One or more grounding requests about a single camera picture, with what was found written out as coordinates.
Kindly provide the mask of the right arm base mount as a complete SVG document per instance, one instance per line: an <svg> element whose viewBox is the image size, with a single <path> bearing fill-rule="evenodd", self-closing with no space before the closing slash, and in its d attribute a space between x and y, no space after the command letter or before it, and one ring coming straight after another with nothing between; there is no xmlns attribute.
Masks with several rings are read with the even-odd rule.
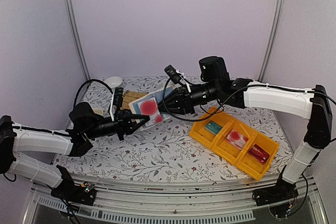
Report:
<svg viewBox="0 0 336 224"><path fill-rule="evenodd" d="M306 183L305 194L299 206L296 205L298 200L298 190L296 183L290 184L282 179L282 174L279 175L275 185L256 189L252 193L252 199L257 206L265 206L269 204L279 203L288 200L288 203L278 206L269 207L270 214L278 220L287 219L296 214L306 202L308 196L309 183L304 174L301 175Z"/></svg>

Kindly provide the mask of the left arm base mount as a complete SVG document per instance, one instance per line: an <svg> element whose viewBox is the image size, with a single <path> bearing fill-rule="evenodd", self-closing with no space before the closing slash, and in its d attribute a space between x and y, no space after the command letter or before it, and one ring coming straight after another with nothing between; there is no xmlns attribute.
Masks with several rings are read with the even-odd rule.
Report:
<svg viewBox="0 0 336 224"><path fill-rule="evenodd" d="M93 206L97 191L95 185L83 182L76 185L69 172L62 166L56 166L61 173L61 183L51 189L51 195L64 201Z"/></svg>

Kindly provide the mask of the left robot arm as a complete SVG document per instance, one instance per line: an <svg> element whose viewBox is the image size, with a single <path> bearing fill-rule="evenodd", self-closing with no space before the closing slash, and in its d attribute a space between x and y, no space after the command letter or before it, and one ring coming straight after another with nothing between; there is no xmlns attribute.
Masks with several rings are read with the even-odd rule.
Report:
<svg viewBox="0 0 336 224"><path fill-rule="evenodd" d="M133 134L149 121L148 115L116 110L114 116L103 117L87 102L75 105L69 117L72 129L55 131L16 124L9 115L1 117L1 174L15 174L44 183L67 200L78 195L78 188L62 166L47 165L27 156L26 152L45 152L69 157L82 157L92 147L91 140L116 134L120 140Z"/></svg>

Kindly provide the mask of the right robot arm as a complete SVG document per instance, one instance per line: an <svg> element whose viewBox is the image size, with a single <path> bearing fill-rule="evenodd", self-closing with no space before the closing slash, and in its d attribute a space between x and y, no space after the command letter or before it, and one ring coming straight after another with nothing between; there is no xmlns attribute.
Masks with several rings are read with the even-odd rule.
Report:
<svg viewBox="0 0 336 224"><path fill-rule="evenodd" d="M335 101L321 85L313 89L298 89L252 79L231 80L222 57L205 57L199 61L199 67L201 84L181 84L182 74L173 66L164 69L169 81L179 84L179 87L169 94L162 94L159 111L180 119L182 115L193 114L196 106L218 100L221 106L268 109L293 114L309 121L302 142L279 176L281 182L271 190L271 196L276 201L284 200L291 194L291 184L298 181L320 151L333 141L330 103Z"/></svg>

